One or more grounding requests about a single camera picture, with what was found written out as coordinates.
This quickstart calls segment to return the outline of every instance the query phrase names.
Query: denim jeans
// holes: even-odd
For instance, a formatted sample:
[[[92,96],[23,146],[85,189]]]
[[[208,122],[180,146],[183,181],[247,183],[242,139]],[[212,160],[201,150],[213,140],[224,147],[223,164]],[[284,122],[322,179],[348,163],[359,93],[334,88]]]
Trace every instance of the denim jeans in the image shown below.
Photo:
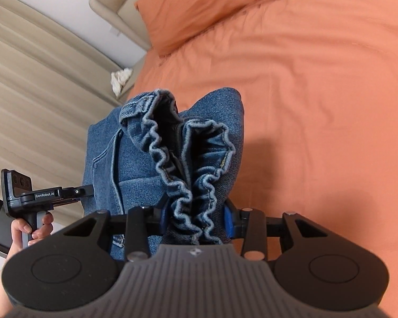
[[[157,89],[114,109],[88,131],[83,185],[94,197],[82,200],[84,213],[108,209],[126,214],[154,206],[166,193],[173,218],[159,243],[222,244],[224,201],[236,180],[243,147],[243,105],[231,88],[218,89],[178,113],[174,96]],[[111,255],[123,257],[122,235]]]

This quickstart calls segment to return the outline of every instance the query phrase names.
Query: black handle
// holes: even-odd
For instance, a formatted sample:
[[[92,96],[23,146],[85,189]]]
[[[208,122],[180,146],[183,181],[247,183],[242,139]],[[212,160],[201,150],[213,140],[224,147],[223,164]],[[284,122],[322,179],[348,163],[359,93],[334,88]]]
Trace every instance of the black handle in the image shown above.
[[[246,209],[241,212],[241,215],[248,219],[241,255],[248,258],[248,252],[259,252],[260,257],[263,260],[267,260],[267,226],[265,214],[261,210]]]
[[[37,229],[37,212],[24,214],[24,216],[22,218],[28,223],[28,225],[31,226],[31,228],[33,229],[32,232],[34,232]],[[22,234],[23,248],[28,247],[28,242],[30,240],[33,240],[33,236],[31,235],[31,233],[23,233]]]
[[[39,212],[30,212],[26,213],[22,216],[22,218],[31,226],[33,229],[31,233],[22,233],[22,247],[27,248],[28,242],[33,240],[32,233],[35,230],[39,229],[43,226],[43,217],[47,214],[47,211],[39,211]]]

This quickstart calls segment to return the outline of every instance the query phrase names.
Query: human hand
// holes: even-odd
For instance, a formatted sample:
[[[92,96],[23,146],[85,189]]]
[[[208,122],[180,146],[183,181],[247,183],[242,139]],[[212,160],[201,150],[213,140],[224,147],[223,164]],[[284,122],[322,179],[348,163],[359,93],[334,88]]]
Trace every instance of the human hand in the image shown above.
[[[28,246],[31,246],[45,237],[49,236],[53,231],[53,215],[49,212],[43,217],[43,226],[32,234],[33,240],[28,242]],[[22,233],[31,233],[31,226],[24,219],[16,219],[12,221],[12,248],[18,252],[22,250]]]
[[[45,237],[49,236],[53,231],[53,215],[47,213],[43,218],[43,226],[33,233],[33,240],[28,245],[35,244]],[[24,219],[16,219],[12,221],[12,246],[7,255],[6,261],[22,250],[22,233],[31,233],[31,227]],[[9,301],[7,294],[3,288],[2,277],[0,275],[0,318],[3,318],[13,309],[13,305]]]

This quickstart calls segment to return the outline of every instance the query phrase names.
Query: bedding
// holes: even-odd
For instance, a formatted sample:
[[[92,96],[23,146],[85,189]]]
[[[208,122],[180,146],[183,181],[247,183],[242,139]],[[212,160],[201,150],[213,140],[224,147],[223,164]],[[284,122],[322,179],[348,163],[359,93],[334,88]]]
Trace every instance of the bedding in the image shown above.
[[[245,110],[232,201],[377,254],[380,307],[398,318],[398,0],[259,0],[165,58],[149,51],[131,96],[169,89],[182,111],[227,86]]]
[[[255,0],[139,0],[155,51],[165,56],[188,39]]]

